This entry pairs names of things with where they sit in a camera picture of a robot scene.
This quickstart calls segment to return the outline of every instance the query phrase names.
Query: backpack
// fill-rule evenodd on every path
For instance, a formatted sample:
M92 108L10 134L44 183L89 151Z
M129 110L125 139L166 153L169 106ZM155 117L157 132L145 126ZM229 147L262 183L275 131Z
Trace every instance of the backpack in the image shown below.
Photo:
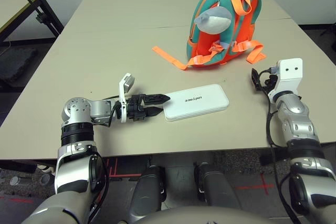
M223 14L222 17L211 16L215 12L215 7ZM182 64L157 46L152 50L182 70L188 66L224 65L250 48L253 50L246 60L256 63L266 58L261 53L264 46L252 40L255 21L260 10L261 0L200 0L192 18L187 41L188 63ZM200 30L202 24L205 24L203 28L214 31L220 28L219 24L224 23L225 30L219 34L212 34L213 32L209 34Z

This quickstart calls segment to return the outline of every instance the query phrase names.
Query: white bracket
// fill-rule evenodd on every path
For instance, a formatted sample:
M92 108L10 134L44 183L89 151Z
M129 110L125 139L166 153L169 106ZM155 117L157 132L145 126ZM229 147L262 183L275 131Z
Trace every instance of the white bracket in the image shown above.
M135 78L130 73L125 76L119 82L119 100L121 103L121 122L125 123L127 119L127 104L125 99L125 93L130 91L134 84Z
M271 103L274 103L273 97L282 91L292 91L298 95L298 86L302 80L303 65L301 58L279 60L277 67L277 83L275 88L268 93Z

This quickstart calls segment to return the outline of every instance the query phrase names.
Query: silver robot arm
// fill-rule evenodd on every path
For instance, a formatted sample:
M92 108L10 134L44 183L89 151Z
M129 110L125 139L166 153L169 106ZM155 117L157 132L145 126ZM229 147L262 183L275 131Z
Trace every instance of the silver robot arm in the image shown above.
M107 98L91 101L70 99L62 111L61 147L55 174L56 194L46 199L23 223L90 223L97 215L109 186L106 165L93 140L93 126L110 126L115 119L134 121L159 114L162 109L144 105L161 104L162 95L133 95L125 99L134 83L127 73L119 83L120 101Z
M269 72L276 76L270 76L264 88L270 102L278 109L288 147L292 208L313 224L335 224L336 175L330 162L325 159L316 130L309 119L309 109L298 97L302 59L281 60Z

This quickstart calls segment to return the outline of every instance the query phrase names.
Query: table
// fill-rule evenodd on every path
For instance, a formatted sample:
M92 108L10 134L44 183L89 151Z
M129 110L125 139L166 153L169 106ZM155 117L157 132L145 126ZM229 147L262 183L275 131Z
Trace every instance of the table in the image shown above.
M45 13L47 22L45 24L57 37L64 29L53 9L46 0L0 0L0 43L3 42L30 14L35 7L40 7ZM0 80L0 92L21 92L23 87L12 87L3 80Z
M150 7L150 1L154 0L142 0L143 6ZM211 70L181 71L154 53L151 48L157 45L186 62L189 22L198 0L192 1L186 5L185 0L161 0L162 8L137 8L129 21L130 6L138 7L138 0L83 0L0 128L0 138L6 140L0 156L56 158L65 102L77 96L95 100L116 95L126 72L135 76L131 94L218 83L230 105L225 111L175 122L167 122L161 113L142 122L96 126L94 139L101 155L267 147L267 103L254 91L250 71L292 57L303 59L299 93L311 110L320 141L334 141L335 66L273 0L264 0L254 36L264 43L268 57L255 65L243 55ZM168 9L180 9L181 15L167 13ZM274 118L272 136L284 145L276 122Z

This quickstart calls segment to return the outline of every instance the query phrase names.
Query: red line on floor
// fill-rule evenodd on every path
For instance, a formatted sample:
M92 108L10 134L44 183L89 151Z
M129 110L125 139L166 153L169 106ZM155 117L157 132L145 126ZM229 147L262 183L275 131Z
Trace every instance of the red line on floor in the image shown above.
M30 204L33 203L31 199L9 199L9 200L14 201L14 202L22 202L22 203L30 203Z
M261 176L261 181L262 181L262 184L265 186L266 183L265 183L265 178L264 178L264 174L263 173L260 173L260 176ZM264 187L265 189L265 194L268 195L268 190L267 190L267 187Z
M141 174L114 174L110 175L110 178L118 178L118 177L140 177Z
M256 185L256 186L236 186L236 190L274 188L274 184Z
M114 175L117 174L117 167L118 167L118 158L116 157L114 165Z

